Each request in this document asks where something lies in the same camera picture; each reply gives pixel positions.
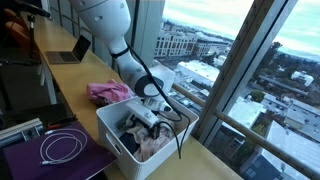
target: laptop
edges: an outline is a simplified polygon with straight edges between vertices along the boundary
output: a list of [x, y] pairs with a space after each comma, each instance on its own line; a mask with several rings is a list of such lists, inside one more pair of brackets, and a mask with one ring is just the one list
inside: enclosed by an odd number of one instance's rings
[[72, 51], [47, 51], [50, 64], [79, 64], [90, 47], [91, 42], [80, 35]]

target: coiled white cable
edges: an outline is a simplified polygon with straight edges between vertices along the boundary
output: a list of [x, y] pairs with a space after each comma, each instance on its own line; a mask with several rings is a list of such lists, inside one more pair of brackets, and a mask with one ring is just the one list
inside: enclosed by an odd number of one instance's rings
[[[79, 132], [80, 134], [83, 135], [83, 137], [84, 137], [84, 139], [85, 139], [85, 142], [82, 144], [82, 142], [81, 142], [78, 138], [76, 138], [74, 135], [72, 135], [72, 134], [70, 134], [70, 133], [55, 133], [55, 134], [53, 134], [53, 135], [48, 136], [48, 137], [42, 142], [42, 144], [41, 144], [41, 146], [40, 146], [40, 156], [41, 156], [41, 158], [42, 158], [42, 160], [43, 160], [42, 162], [40, 162], [41, 165], [46, 165], [46, 164], [62, 164], [62, 163], [66, 163], [66, 162], [68, 162], [68, 161], [71, 161], [72, 159], [74, 159], [75, 157], [77, 157], [77, 156], [80, 154], [80, 152], [81, 152], [81, 151], [85, 148], [85, 146], [87, 145], [87, 136], [86, 136], [82, 131], [80, 131], [80, 130], [78, 130], [78, 129], [57, 129], [57, 130], [48, 131], [48, 132], [46, 132], [45, 134], [51, 134], [51, 133], [56, 132], [56, 131], [76, 131], [76, 132]], [[47, 148], [45, 149], [45, 155], [46, 155], [46, 157], [45, 157], [45, 156], [43, 155], [43, 146], [44, 146], [44, 144], [45, 144], [49, 139], [51, 139], [52, 137], [55, 137], [55, 136], [62, 136], [62, 137], [60, 137], [60, 138], [52, 141], [52, 142], [47, 146]], [[73, 150], [72, 150], [69, 154], [65, 155], [65, 156], [62, 157], [62, 158], [54, 159], [54, 158], [52, 158], [52, 157], [49, 155], [48, 150], [49, 150], [49, 148], [50, 148], [53, 144], [57, 143], [58, 141], [60, 141], [60, 140], [62, 140], [62, 139], [72, 139], [72, 140], [76, 141], [75, 146], [74, 146]], [[78, 152], [76, 152], [75, 154], [73, 154], [73, 153], [75, 152], [75, 150], [77, 149], [78, 144], [79, 144], [79, 146], [80, 146], [80, 149], [79, 149]]]

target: desk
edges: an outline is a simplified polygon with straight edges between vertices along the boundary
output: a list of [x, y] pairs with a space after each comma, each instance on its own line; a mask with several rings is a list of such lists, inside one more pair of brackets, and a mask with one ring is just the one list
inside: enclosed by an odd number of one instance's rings
[[[51, 65], [46, 51], [68, 51], [74, 47], [76, 39], [66, 30], [43, 17], [36, 17], [35, 42], [39, 48], [46, 81], [55, 102], [52, 77], [57, 82], [72, 112], [88, 133], [97, 141], [98, 127], [96, 106], [86, 97], [88, 83], [105, 83], [110, 79], [121, 81], [118, 74], [104, 64], [95, 54], [88, 51], [81, 64]], [[109, 179], [125, 179], [119, 168], [113, 164], [106, 170]], [[172, 154], [147, 179], [241, 179], [227, 165], [220, 161], [197, 140], [190, 137], [182, 149], [182, 160], [177, 152]]]

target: white plastic bin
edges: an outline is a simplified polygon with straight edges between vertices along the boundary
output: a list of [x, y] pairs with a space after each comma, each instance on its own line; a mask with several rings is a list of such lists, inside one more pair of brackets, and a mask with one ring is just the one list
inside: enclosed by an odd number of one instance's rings
[[[122, 173], [127, 179], [145, 179], [157, 167], [159, 167], [175, 150], [177, 144], [173, 138], [166, 146], [161, 148], [156, 154], [151, 156], [145, 162], [137, 161], [127, 148], [119, 140], [119, 137], [125, 133], [125, 130], [119, 130], [125, 124], [126, 118], [130, 115], [129, 109], [126, 106], [128, 101], [140, 101], [140, 98], [133, 98], [109, 106], [102, 107], [97, 110], [98, 127], [99, 127], [99, 140], [110, 150], [116, 157], [116, 163]], [[191, 120], [188, 131], [185, 135], [184, 141], [189, 137], [194, 125], [198, 121], [198, 116], [171, 99], [172, 104], [181, 112], [185, 113]], [[175, 123], [175, 127], [182, 127], [177, 132], [179, 142], [182, 139], [185, 128], [187, 127], [188, 120], [184, 118], [181, 122]]]

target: purple mat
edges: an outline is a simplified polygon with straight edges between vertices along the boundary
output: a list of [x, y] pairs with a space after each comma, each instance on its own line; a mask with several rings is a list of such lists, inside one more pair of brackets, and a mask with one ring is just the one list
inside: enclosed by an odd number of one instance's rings
[[[87, 145], [76, 158], [63, 164], [40, 165], [40, 162], [42, 162], [40, 146], [48, 136], [43, 135], [31, 141], [4, 149], [13, 179], [86, 179], [115, 161], [115, 156], [98, 145], [79, 122], [75, 122], [66, 128], [75, 128], [87, 135]], [[84, 138], [80, 133], [74, 131], [68, 131], [68, 133], [84, 142]], [[49, 143], [59, 137], [61, 136], [50, 138], [43, 149], [45, 150]], [[63, 157], [71, 152], [74, 145], [75, 141], [72, 139], [61, 140], [50, 147], [49, 154], [53, 158]]]

